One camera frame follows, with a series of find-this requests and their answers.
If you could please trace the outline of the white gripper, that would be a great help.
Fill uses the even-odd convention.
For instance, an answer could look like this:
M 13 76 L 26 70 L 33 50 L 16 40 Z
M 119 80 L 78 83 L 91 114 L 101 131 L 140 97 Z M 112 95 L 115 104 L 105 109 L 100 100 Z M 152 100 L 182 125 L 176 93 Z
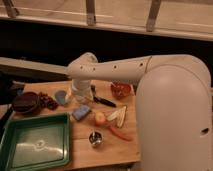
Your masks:
M 73 79 L 71 89 L 68 89 L 66 92 L 65 102 L 69 104 L 74 97 L 78 102 L 92 101 L 91 81 Z

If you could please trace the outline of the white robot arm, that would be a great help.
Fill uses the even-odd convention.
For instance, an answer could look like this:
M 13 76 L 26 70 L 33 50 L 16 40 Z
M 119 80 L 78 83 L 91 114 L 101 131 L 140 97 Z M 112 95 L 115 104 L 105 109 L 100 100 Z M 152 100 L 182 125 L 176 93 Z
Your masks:
M 67 70 L 73 80 L 137 87 L 142 171 L 213 171 L 211 75 L 202 60 L 178 54 L 100 63 L 85 53 Z

